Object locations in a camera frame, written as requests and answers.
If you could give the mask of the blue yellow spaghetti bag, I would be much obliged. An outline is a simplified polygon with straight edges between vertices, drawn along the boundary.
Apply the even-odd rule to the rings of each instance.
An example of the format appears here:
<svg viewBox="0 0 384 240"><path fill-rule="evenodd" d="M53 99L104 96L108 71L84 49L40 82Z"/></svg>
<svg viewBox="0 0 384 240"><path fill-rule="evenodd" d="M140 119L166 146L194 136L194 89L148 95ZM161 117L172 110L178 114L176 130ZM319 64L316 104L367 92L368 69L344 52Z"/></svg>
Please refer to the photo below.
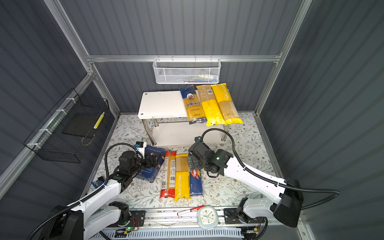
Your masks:
<svg viewBox="0 0 384 240"><path fill-rule="evenodd" d="M207 118L194 86L181 87L180 92L186 108L189 124L206 123Z"/></svg>

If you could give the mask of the blue rigatoni pasta box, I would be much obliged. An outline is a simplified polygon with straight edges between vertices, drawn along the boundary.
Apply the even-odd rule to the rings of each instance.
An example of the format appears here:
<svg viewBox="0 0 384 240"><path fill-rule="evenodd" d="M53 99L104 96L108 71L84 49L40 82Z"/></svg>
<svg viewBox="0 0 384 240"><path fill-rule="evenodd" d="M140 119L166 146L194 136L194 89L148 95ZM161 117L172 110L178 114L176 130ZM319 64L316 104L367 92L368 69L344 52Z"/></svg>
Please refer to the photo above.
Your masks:
<svg viewBox="0 0 384 240"><path fill-rule="evenodd" d="M153 183L163 165L166 151L153 146L146 146L144 153L143 168L138 173L137 178Z"/></svg>

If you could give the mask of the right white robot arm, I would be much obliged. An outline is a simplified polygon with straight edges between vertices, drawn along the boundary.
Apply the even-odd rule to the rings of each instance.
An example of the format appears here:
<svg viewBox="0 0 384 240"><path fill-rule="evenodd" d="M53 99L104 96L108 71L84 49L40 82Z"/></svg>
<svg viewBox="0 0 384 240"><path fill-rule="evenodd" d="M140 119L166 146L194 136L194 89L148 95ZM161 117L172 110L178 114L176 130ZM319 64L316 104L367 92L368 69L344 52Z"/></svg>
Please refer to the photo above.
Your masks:
<svg viewBox="0 0 384 240"><path fill-rule="evenodd" d="M340 195L340 191L334 189L302 188L298 180L277 178L243 163L233 137L225 130L220 131L231 139L232 152L211 150L204 142L204 136L210 132L206 130L195 137L189 148L188 161L192 170L204 170L210 178L232 178L266 197L266 200L242 198L236 209L242 223L272 216L283 225L295 228L301 211L325 204Z"/></svg>

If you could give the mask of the yellow Pastatime spaghetti bag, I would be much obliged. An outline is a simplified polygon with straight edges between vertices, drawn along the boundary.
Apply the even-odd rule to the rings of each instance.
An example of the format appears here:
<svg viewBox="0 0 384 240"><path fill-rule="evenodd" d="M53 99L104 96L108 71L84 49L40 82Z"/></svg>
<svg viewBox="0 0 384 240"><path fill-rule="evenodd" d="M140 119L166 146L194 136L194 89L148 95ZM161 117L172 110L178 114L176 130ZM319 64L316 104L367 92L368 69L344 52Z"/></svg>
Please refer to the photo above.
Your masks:
<svg viewBox="0 0 384 240"><path fill-rule="evenodd" d="M175 202L179 199L190 199L190 169L188 154L176 155Z"/></svg>

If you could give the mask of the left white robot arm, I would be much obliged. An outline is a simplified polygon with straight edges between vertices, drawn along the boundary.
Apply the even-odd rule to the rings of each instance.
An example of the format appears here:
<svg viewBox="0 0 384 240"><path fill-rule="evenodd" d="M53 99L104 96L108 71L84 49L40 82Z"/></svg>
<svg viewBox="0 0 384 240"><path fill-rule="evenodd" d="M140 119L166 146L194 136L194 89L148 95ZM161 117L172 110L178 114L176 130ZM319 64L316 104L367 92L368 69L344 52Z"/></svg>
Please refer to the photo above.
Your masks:
<svg viewBox="0 0 384 240"><path fill-rule="evenodd" d="M126 227L137 225L127 204L115 201L140 173L149 166L157 164L145 158L146 142L129 145L119 158L115 171L106 173L105 181L90 194L69 204L57 206L52 216L38 225L29 235L31 240L39 233L41 240L88 240L104 228L117 224Z"/></svg>

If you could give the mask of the blue spaghetti box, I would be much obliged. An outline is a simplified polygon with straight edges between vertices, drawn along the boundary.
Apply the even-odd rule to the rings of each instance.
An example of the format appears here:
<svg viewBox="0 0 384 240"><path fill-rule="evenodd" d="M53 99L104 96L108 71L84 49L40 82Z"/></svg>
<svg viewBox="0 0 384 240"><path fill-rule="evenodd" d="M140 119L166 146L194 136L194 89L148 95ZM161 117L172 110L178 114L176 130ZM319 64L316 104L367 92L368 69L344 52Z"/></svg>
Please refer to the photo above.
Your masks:
<svg viewBox="0 0 384 240"><path fill-rule="evenodd" d="M191 153L189 153L187 160L189 164L190 196L193 196L193 197L203 196L203 184L202 184L201 171L195 168Z"/></svg>

